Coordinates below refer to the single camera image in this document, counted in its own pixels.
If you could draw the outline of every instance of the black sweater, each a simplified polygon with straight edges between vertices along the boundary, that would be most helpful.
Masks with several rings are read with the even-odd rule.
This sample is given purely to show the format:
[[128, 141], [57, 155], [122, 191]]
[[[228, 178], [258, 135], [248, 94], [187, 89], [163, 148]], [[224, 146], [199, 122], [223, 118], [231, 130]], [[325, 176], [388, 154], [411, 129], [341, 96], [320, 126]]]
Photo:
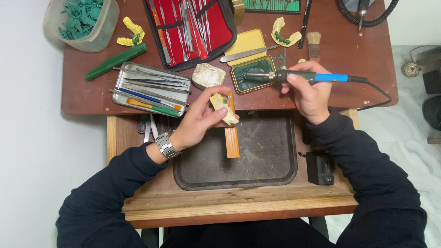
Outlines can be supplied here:
[[[308, 127], [349, 179], [359, 203], [336, 244], [301, 219], [288, 219], [175, 228], [163, 247], [426, 247], [427, 215], [419, 193], [376, 142], [335, 110]], [[154, 163], [147, 145], [127, 149], [72, 190], [56, 221], [59, 247], [145, 247], [121, 208], [168, 165]]]

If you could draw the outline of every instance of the orange wooden block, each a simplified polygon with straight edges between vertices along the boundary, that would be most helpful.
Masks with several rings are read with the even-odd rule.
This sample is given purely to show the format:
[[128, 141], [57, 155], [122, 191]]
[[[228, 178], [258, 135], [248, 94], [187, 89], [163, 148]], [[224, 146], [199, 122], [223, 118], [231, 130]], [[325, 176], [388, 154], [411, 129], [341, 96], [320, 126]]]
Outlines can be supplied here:
[[[234, 98], [233, 93], [229, 93], [227, 96], [231, 96], [231, 99], [227, 99], [230, 104], [230, 108], [233, 113], [236, 113], [234, 108]], [[239, 139], [237, 138], [237, 127], [225, 128], [225, 140], [227, 142], [227, 157], [228, 158], [238, 158], [240, 157], [239, 152]]]

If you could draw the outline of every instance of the hand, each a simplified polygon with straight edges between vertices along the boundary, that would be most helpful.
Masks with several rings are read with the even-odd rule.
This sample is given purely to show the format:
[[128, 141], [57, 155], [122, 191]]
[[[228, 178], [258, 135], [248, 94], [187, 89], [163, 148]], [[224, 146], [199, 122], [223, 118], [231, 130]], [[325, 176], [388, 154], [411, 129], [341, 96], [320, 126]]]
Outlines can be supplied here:
[[212, 127], [228, 127], [222, 120], [227, 115], [227, 108], [216, 111], [209, 107], [210, 97], [216, 93], [228, 94], [231, 89], [226, 86], [209, 87], [190, 106], [175, 132], [170, 136], [170, 143], [180, 151], [201, 142], [205, 133]]
[[[299, 63], [288, 70], [331, 74], [315, 61]], [[311, 86], [304, 77], [294, 74], [289, 74], [286, 79], [288, 83], [282, 84], [282, 94], [288, 93], [290, 86], [294, 87], [295, 105], [310, 123], [318, 125], [329, 117], [328, 99], [332, 83], [320, 82]]]

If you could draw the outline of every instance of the red tool case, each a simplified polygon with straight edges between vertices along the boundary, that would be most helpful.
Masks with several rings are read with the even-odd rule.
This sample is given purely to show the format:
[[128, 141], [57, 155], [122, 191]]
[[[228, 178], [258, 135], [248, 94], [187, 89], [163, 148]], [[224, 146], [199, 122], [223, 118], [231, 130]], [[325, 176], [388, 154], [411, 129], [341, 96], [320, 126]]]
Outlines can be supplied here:
[[[164, 17], [166, 22], [165, 24], [162, 19], [162, 13], [160, 11], [159, 1], [161, 1], [161, 7], [164, 12]], [[207, 50], [209, 50], [208, 58], [201, 60], [201, 58], [198, 55], [198, 49], [195, 38], [193, 34], [191, 35], [192, 37], [191, 41], [195, 49], [195, 52], [187, 53], [187, 56], [188, 54], [190, 54], [190, 59], [191, 61], [193, 61], [191, 62], [190, 60], [184, 61], [183, 59], [183, 51], [178, 35], [178, 26], [180, 27], [179, 29], [181, 32], [181, 36], [183, 35], [182, 34], [183, 21], [181, 20], [179, 14], [179, 5], [178, 5], [178, 3], [181, 3], [182, 0], [153, 0], [156, 13], [159, 17], [158, 18], [159, 22], [161, 23], [161, 25], [158, 26], [156, 25], [155, 20], [153, 18], [153, 12], [150, 9], [149, 0], [143, 0], [147, 18], [149, 19], [149, 23], [150, 23], [150, 28], [152, 29], [156, 46], [159, 51], [159, 56], [161, 57], [161, 61], [164, 66], [164, 69], [168, 71], [175, 71], [175, 72], [182, 71], [196, 67], [196, 65], [200, 63], [210, 62], [216, 57], [218, 57], [220, 54], [222, 54], [230, 46], [232, 46], [236, 41], [237, 31], [236, 31], [236, 26], [234, 24], [231, 8], [228, 4], [228, 0], [207, 1], [206, 2], [207, 4], [202, 6], [202, 9], [199, 8], [200, 0], [189, 0], [190, 3], [193, 3], [194, 1], [196, 1], [195, 2], [196, 12], [197, 12], [196, 19], [199, 19], [201, 21], [201, 14], [204, 14], [204, 19], [205, 19], [206, 17], [205, 12], [207, 13], [209, 28], [210, 28], [210, 38], [208, 39], [207, 37]], [[178, 20], [177, 22], [175, 21], [172, 3], [174, 4], [176, 9], [176, 16]], [[168, 30], [168, 34], [170, 36], [171, 49], [168, 44], [168, 40], [165, 32], [166, 29]], [[172, 61], [171, 65], [167, 65], [166, 63], [161, 40], [158, 35], [158, 30], [162, 30], [163, 32], [165, 45], [167, 46], [167, 50]], [[185, 41], [183, 36], [182, 36], [182, 40], [185, 49]]]

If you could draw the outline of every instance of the black sleeve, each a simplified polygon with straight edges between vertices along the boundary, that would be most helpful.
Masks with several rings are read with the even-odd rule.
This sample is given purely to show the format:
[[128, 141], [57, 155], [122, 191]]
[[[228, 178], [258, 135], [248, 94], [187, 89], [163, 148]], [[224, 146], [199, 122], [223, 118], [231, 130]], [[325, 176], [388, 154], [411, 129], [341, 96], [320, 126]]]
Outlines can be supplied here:
[[149, 144], [125, 150], [72, 190], [56, 221], [58, 247], [145, 247], [121, 208], [127, 197], [168, 165], [149, 158]]
[[323, 123], [308, 124], [349, 179], [359, 203], [337, 247], [426, 247], [427, 214], [407, 174], [352, 120], [330, 108]]

